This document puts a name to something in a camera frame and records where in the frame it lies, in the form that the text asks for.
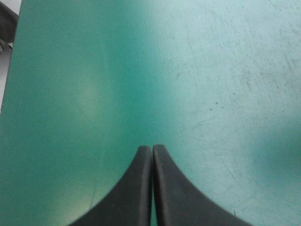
black curved edge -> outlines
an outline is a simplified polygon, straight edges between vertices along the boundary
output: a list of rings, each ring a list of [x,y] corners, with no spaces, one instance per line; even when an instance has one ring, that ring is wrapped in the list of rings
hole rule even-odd
[[[153,147],[158,226],[250,226],[202,194],[180,171],[164,145]]]
[[[0,1],[0,39],[14,41],[19,16]]]
[[[150,148],[139,147],[131,165],[110,193],[70,226],[149,226],[151,166]]]

scratch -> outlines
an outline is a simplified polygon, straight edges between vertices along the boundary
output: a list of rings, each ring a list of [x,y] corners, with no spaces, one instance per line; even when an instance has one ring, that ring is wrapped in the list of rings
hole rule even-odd
[[[272,7],[274,7],[275,9],[278,9],[277,6],[271,0],[268,0],[268,2],[272,5]]]
[[[103,149],[103,151],[101,153],[100,160],[99,160],[99,163],[98,163],[97,172],[100,171],[100,168],[101,168],[101,165],[102,165],[102,162],[103,162],[104,151],[105,151],[105,149]],[[96,189],[98,187],[98,184],[99,184],[99,179],[97,178],[96,181],[95,181],[94,187],[93,187],[92,199],[91,199],[91,202],[90,202],[89,210],[92,209],[92,207],[93,207],[92,205],[93,205],[93,201],[94,201],[94,198],[95,198]]]
[[[228,168],[228,166],[221,159],[219,159],[219,161],[221,161],[221,163],[226,167],[227,171],[231,174],[232,178],[236,181],[233,173],[230,171],[230,169]]]
[[[198,68],[198,64],[197,64],[197,60],[196,60],[196,56],[195,56],[195,52],[193,51],[190,39],[189,39],[189,34],[188,34],[188,25],[187,25],[187,21],[185,21],[185,25],[186,25],[186,38],[187,38],[187,43],[189,46],[189,50],[191,52],[192,58],[193,58],[193,63],[194,63],[194,67],[196,69],[197,72],[197,76],[199,77],[199,68]]]
[[[87,117],[87,115],[86,115],[85,112],[81,109],[81,107],[80,107],[78,104],[76,104],[76,106],[79,108],[79,110],[81,111],[81,113],[83,114],[83,116],[86,118],[86,120],[89,122],[89,124],[90,124],[97,132],[99,132],[101,135],[104,136],[104,133],[101,132],[101,131],[100,131],[100,130],[92,123],[92,121]]]
[[[205,120],[202,120],[202,121],[199,121],[191,130],[194,130],[198,125],[200,125],[202,122],[205,122],[205,121],[209,121],[209,120],[211,120],[211,119],[214,119],[215,118],[215,116],[214,117],[212,117],[212,118],[210,118],[210,119],[205,119]]]

black rubber tip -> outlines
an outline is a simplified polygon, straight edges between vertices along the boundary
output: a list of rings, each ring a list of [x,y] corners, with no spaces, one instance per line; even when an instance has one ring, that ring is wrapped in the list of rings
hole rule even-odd
[[[164,145],[154,146],[153,162],[158,226],[250,226],[203,195]]]
[[[0,39],[9,43],[15,38],[19,16],[0,1]]]
[[[71,226],[149,226],[150,217],[151,151],[142,146],[110,193]]]

green surface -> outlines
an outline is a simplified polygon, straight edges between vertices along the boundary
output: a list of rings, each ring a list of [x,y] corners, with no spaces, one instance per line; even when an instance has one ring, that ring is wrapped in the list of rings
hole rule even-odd
[[[154,143],[236,216],[300,225],[300,7],[23,0],[0,115],[0,225],[72,222]]]

teal floor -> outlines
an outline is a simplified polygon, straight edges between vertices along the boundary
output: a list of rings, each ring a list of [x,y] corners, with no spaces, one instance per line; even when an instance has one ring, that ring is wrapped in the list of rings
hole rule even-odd
[[[300,225],[300,21],[299,0],[23,1],[0,225],[69,224],[155,143],[232,214]]]

